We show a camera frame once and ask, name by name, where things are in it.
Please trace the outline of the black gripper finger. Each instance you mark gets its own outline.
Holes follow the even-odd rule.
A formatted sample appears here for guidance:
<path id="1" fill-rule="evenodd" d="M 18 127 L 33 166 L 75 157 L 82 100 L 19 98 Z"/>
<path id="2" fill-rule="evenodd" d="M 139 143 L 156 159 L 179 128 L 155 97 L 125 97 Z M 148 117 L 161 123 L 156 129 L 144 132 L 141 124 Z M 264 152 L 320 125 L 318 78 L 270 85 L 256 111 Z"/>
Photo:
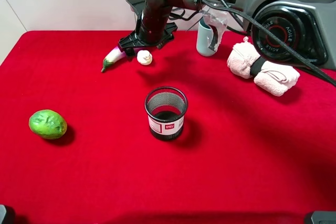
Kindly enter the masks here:
<path id="1" fill-rule="evenodd" d="M 124 52 L 126 54 L 126 57 L 127 57 L 128 61 L 131 61 L 134 58 L 134 56 L 136 55 L 136 52 L 135 52 L 133 47 L 126 48 L 124 50 Z"/>

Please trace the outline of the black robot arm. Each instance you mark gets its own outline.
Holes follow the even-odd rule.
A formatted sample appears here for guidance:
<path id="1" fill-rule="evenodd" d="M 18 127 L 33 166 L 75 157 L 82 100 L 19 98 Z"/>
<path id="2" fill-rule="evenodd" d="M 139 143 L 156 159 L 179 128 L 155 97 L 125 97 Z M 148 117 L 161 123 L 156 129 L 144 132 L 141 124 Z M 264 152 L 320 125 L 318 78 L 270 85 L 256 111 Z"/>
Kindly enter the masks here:
<path id="1" fill-rule="evenodd" d="M 300 66 L 281 47 L 286 43 L 315 66 L 335 69 L 335 0 L 128 0 L 137 15 L 135 30 L 119 40 L 128 56 L 141 47 L 162 47 L 177 26 L 169 23 L 172 9 L 199 13 L 206 3 L 241 11 L 243 30 L 267 60 Z"/>

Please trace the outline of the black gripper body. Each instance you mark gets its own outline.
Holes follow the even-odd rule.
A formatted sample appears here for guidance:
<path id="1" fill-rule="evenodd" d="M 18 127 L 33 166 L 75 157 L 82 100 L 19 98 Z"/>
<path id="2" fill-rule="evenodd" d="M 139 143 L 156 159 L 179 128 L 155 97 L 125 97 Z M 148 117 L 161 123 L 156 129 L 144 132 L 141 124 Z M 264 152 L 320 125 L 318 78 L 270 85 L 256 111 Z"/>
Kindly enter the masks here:
<path id="1" fill-rule="evenodd" d="M 162 49 L 174 39 L 173 33 L 176 31 L 176 23 L 167 23 L 163 30 L 158 33 L 155 33 L 153 30 L 146 30 L 143 25 L 140 25 L 138 32 L 134 30 L 130 35 L 121 38 L 118 42 L 118 47 L 121 51 L 148 47 Z"/>

